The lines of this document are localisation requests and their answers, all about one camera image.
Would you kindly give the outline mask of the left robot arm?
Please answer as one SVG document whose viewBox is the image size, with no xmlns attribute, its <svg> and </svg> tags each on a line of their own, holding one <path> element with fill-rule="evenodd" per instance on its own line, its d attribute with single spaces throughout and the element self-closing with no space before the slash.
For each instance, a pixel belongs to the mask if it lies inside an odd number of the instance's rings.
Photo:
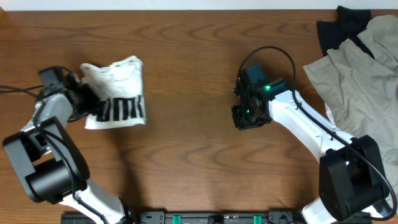
<svg viewBox="0 0 398 224">
<path fill-rule="evenodd" d="M 66 131 L 86 116 L 97 97 L 72 73 L 39 73 L 43 88 L 30 121 L 2 146 L 27 196 L 34 202 L 72 207 L 92 223 L 134 223 L 119 197 L 90 177 L 88 164 Z"/>
</svg>

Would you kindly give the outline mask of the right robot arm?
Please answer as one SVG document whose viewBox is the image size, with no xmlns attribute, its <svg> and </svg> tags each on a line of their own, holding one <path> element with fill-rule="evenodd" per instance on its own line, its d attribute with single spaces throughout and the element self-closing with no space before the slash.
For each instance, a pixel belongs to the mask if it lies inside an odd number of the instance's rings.
<svg viewBox="0 0 398 224">
<path fill-rule="evenodd" d="M 390 220 L 397 205 L 387 208 L 392 195 L 376 141 L 354 137 L 312 109 L 283 79 L 243 78 L 236 81 L 232 107 L 239 130 L 272 121 L 288 129 L 319 164 L 319 197 L 300 211 L 303 223 L 360 223 Z"/>
</svg>

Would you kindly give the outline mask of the white t-shirt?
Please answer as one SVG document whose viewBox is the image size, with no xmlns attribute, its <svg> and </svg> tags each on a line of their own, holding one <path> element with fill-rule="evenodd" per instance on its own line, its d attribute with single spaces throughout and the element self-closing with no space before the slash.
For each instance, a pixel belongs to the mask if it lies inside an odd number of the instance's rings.
<svg viewBox="0 0 398 224">
<path fill-rule="evenodd" d="M 143 61 L 132 55 L 106 67 L 80 65 L 83 83 L 99 98 L 95 113 L 86 117 L 86 129 L 113 129 L 145 125 Z"/>
</svg>

